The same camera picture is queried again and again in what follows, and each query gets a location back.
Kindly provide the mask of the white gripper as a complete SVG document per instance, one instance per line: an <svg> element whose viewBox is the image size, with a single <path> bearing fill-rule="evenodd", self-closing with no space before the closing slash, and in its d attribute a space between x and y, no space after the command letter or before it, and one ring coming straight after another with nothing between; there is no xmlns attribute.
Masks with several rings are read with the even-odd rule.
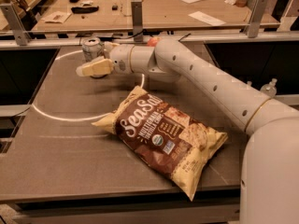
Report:
<svg viewBox="0 0 299 224"><path fill-rule="evenodd" d="M110 51L109 57L97 57L76 69L79 77L96 77L110 74L114 68L117 73L147 74L155 64L154 47L104 42L104 50Z"/></svg>

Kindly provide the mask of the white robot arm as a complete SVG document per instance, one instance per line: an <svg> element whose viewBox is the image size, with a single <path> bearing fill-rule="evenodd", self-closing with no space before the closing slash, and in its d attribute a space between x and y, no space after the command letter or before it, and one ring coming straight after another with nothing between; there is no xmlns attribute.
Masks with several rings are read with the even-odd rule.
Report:
<svg viewBox="0 0 299 224"><path fill-rule="evenodd" d="M196 56L177 40L155 46L107 43L109 52L78 67L81 77L113 71L174 82L186 77L249 136L241 174L241 224L299 224L299 111ZM218 132L136 86L97 121L158 173L195 195L205 164L221 147Z"/></svg>

